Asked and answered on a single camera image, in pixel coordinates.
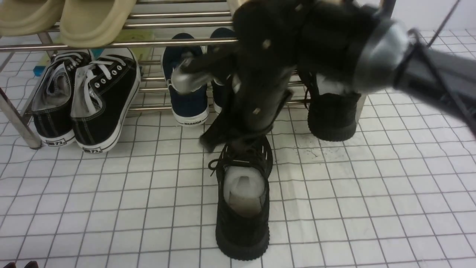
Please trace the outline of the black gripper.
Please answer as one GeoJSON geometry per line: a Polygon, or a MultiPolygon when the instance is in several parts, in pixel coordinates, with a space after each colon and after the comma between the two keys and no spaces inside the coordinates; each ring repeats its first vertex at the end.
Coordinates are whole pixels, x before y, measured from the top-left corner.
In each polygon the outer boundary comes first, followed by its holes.
{"type": "Polygon", "coordinates": [[[222,119],[200,138],[207,151],[221,144],[244,148],[246,141],[270,131],[291,96],[287,84],[298,62],[296,48],[308,12],[307,0],[244,1],[232,16],[236,41],[185,64],[184,73],[202,84],[219,76],[213,64],[225,59],[230,78],[239,81],[236,93],[224,93],[222,119]]]}

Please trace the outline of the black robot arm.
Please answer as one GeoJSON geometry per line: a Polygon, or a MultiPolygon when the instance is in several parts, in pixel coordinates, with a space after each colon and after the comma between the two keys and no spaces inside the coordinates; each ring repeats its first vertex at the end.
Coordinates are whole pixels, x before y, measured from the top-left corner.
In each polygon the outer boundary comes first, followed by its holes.
{"type": "Polygon", "coordinates": [[[233,13],[236,41],[185,59],[171,85],[188,94],[216,80],[228,88],[200,143],[243,150],[270,131],[298,71],[311,95],[308,127],[331,142],[351,138],[362,94],[394,88],[457,117],[475,133],[475,61],[433,50],[377,8],[351,0],[248,0],[233,13]]]}

